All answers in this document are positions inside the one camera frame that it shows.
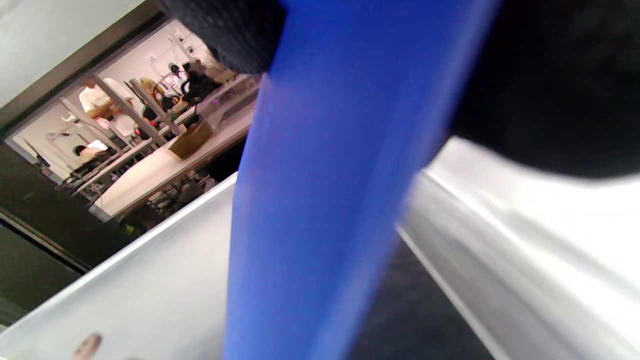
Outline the person's right hand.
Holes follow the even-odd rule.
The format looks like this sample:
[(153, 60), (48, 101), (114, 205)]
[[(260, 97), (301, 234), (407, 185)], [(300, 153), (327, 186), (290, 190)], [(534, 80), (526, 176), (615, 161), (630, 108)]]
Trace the person's right hand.
[[(245, 75), (267, 73), (295, 0), (158, 0)], [(639, 175), (639, 1), (499, 0), (449, 126), (546, 173)]]

